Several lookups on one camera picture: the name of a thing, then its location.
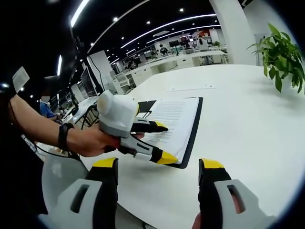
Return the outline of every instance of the wristwatch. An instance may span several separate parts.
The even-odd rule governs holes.
[[[59,127],[59,134],[58,134],[58,147],[64,151],[69,151],[67,146],[67,136],[68,131],[74,128],[71,123],[65,123]]]

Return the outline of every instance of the ceiling light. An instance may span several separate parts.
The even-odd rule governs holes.
[[[61,55],[59,55],[58,65],[57,65],[57,75],[61,74],[61,63],[62,63],[62,57]]]
[[[195,29],[198,29],[198,28],[209,28],[209,27],[216,27],[216,26],[220,26],[220,25],[206,25],[206,26],[199,26],[199,27],[194,27],[194,28],[190,28],[190,29],[186,29],[186,30],[181,30],[181,31],[173,32],[173,33],[171,33],[171,34],[167,34],[167,35],[165,35],[165,36],[158,37],[158,38],[156,38],[156,39],[154,39],[154,40],[152,40],[152,41],[150,41],[150,42],[147,42],[146,44],[149,44],[149,43],[154,42],[154,41],[156,41],[156,40],[158,40],[158,39],[161,39],[161,38],[167,37],[168,35],[170,35],[170,36],[171,36],[171,35],[173,35],[173,34],[176,34],[176,33],[181,33],[181,32],[188,31],[188,30],[195,30]]]
[[[159,26],[158,28],[155,28],[155,29],[153,29],[153,30],[150,30],[150,31],[148,31],[148,32],[146,32],[146,33],[144,33],[144,34],[138,36],[137,38],[135,38],[135,39],[131,40],[130,42],[124,44],[124,45],[121,47],[121,49],[124,48],[124,47],[126,47],[126,46],[129,45],[130,43],[134,42],[135,40],[137,40],[137,39],[139,39],[139,38],[141,38],[141,37],[143,37],[143,36],[145,36],[145,35],[147,35],[147,34],[153,32],[153,31],[156,31],[156,30],[158,30],[158,29],[160,29],[160,28],[163,28],[163,27],[165,27],[165,26],[172,25],[172,24],[175,24],[175,23],[178,23],[178,22],[181,22],[181,21],[186,21],[186,20],[195,19],[195,18],[213,17],[213,16],[216,16],[216,14],[199,15],[199,16],[194,16],[194,17],[189,17],[189,18],[183,18],[183,19],[180,19],[180,20],[177,20],[177,21],[173,21],[173,22],[167,23],[167,24],[165,24],[165,25]]]
[[[81,12],[83,11],[83,9],[86,7],[86,5],[88,4],[90,0],[83,0],[80,4],[80,6],[77,8],[74,16],[71,19],[71,27],[73,28],[78,17],[80,16]]]
[[[110,63],[110,65],[114,64],[114,63],[117,62],[118,60],[119,60],[119,58],[116,59],[115,61],[113,61],[112,63]]]
[[[135,51],[135,49],[130,50],[129,52],[126,53],[126,55],[130,54],[131,52]]]

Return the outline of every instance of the white round table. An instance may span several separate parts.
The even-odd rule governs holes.
[[[203,97],[196,140],[186,169],[134,159],[117,151],[84,158],[87,168],[119,158],[119,204],[158,229],[190,229],[198,202],[198,159],[221,162],[259,198],[267,215],[279,215],[301,185],[305,96],[279,94],[263,68],[212,65],[152,76],[130,95],[138,101]]]

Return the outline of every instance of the blue shirt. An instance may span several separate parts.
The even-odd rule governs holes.
[[[42,103],[42,102],[40,102],[40,113],[42,116],[45,116],[47,118],[56,117],[56,115],[53,113],[51,108],[47,104]]]

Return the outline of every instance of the human hand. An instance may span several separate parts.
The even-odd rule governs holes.
[[[71,151],[84,157],[90,157],[104,153],[106,146],[119,148],[120,139],[103,133],[96,124],[84,130],[70,129],[67,145]]]

